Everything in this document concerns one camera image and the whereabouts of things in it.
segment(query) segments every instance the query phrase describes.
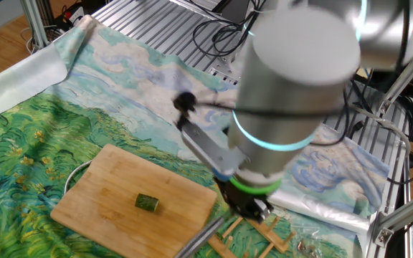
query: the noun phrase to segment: table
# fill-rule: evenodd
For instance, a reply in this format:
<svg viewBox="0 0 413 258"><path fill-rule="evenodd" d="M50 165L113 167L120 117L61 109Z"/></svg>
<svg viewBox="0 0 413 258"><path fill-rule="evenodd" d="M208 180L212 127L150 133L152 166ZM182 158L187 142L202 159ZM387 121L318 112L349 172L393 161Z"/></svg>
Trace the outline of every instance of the table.
<svg viewBox="0 0 413 258"><path fill-rule="evenodd" d="M98 21L115 29L129 37L140 40L148 46L164 53L179 56L187 65L198 70L208 72L214 76L232 83L239 82L236 75L227 67L227 57L210 57L196 48L192 41L192 32L197 25L209 19L217 17L210 16L194 5L179 0L115 0L93 14ZM218 24L209 24L198 34L197 42L203 48L210 50L212 35L220 28ZM219 47L225 48L236 44L237 37L231 37L222 42ZM366 99L377 102L383 96L380 92L368 88ZM349 102L356 102L357 96L352 88L348 88ZM405 110L394 103L385 119L392 121L405 133L409 129ZM409 160L404 157L404 147L398 137L388 130L381 129L379 125L360 114L351 118L351 125L358 121L365 121L365 126L353 134L352 140L369 151L372 155L390 166L389 177L399 181L404 174L409 178ZM343 117L327 118L325 124L332 128L342 130L345 123ZM404 202L410 201L410 187L404 189ZM399 186L387 183L383 192L383 201L380 211L385 214L393 212L397 208ZM405 257L412 256L412 245L410 232L406 234ZM371 243L367 257L384 257L385 249Z"/></svg>

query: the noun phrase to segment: glowing blue light ring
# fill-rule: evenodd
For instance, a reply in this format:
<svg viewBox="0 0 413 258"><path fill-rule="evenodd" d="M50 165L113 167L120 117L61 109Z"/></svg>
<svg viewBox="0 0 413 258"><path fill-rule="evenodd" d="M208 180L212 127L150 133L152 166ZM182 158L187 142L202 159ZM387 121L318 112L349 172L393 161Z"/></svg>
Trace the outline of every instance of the glowing blue light ring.
<svg viewBox="0 0 413 258"><path fill-rule="evenodd" d="M274 143L267 143L263 140L259 140L258 138L254 137L253 135L250 135L238 122L237 116L235 115L235 112L232 111L232 115L234 116L235 123L237 124L237 127L242 131L243 135L246 136L249 140L251 140L253 143L256 145L272 150L272 151L296 151L301 148L306 147L315 137L315 133L312 133L309 135L307 138L304 140L301 140L300 142L297 143L291 143L291 144L274 144Z"/></svg>
<svg viewBox="0 0 413 258"><path fill-rule="evenodd" d="M364 25L366 24L366 15L367 15L367 0L361 0L361 11L358 15L358 20L360 21L358 27L356 28L356 39L361 39L363 34Z"/></svg>
<svg viewBox="0 0 413 258"><path fill-rule="evenodd" d="M213 171L214 176L216 176L221 182L227 182L232 177L232 175L230 176L223 175L214 168L212 169L212 171Z"/></svg>

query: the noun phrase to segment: wooden cutting board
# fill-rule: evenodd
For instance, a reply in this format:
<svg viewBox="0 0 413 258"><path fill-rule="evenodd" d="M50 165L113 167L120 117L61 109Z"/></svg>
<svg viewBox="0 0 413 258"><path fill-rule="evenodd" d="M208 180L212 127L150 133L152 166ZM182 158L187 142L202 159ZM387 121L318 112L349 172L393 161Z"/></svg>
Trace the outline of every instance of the wooden cutting board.
<svg viewBox="0 0 413 258"><path fill-rule="evenodd" d="M136 196L159 200L156 212ZM216 193L106 145L50 216L124 257L173 257L207 222Z"/></svg>

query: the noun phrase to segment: small wooden frame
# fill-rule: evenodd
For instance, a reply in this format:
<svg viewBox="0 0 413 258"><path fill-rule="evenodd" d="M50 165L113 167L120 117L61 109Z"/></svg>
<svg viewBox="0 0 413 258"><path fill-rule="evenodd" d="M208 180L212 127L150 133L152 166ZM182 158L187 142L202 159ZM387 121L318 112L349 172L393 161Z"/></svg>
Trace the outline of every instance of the small wooden frame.
<svg viewBox="0 0 413 258"><path fill-rule="evenodd" d="M222 239L225 239L229 234L238 226L238 224L243 220L242 217L238 217L237 220L230 225L230 227L221 235ZM277 216L272 221L270 226L265 224L258 224L255 221L247 220L266 240L270 242L267 248L261 253L259 258L265 258L272 248L275 247L280 253L285 252L288 249L288 243L291 239L295 236L295 232L291 232L291 234L285 239L282 240L274 231L273 228L277 225L280 217ZM237 258L230 250L230 244L232 243L233 237L229 236L226 240L226 244L222 243L222 240L218 236L213 236L210 240L208 240L208 244L212 246L214 251L216 251L222 258ZM248 252L245 252L242 258L248 258Z"/></svg>
<svg viewBox="0 0 413 258"><path fill-rule="evenodd" d="M267 226L263 223L258 224L255 221L247 220L248 223L251 224L266 240L268 240L273 247L276 248L280 253L286 252L288 249L288 242L295 236L295 232L291 232L291 234L285 239L281 239L274 231L273 228L280 220L280 217L277 216L270 226Z"/></svg>

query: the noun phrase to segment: green vegetable piece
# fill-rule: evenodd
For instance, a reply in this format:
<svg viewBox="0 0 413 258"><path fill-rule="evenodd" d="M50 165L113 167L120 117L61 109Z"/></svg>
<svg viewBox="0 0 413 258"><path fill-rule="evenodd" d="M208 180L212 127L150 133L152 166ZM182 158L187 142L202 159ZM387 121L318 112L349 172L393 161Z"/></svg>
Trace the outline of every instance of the green vegetable piece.
<svg viewBox="0 0 413 258"><path fill-rule="evenodd" d="M138 197L136 197L135 206L141 209L145 209L146 211L155 212L157 209L158 199L147 196L145 194L139 193Z"/></svg>

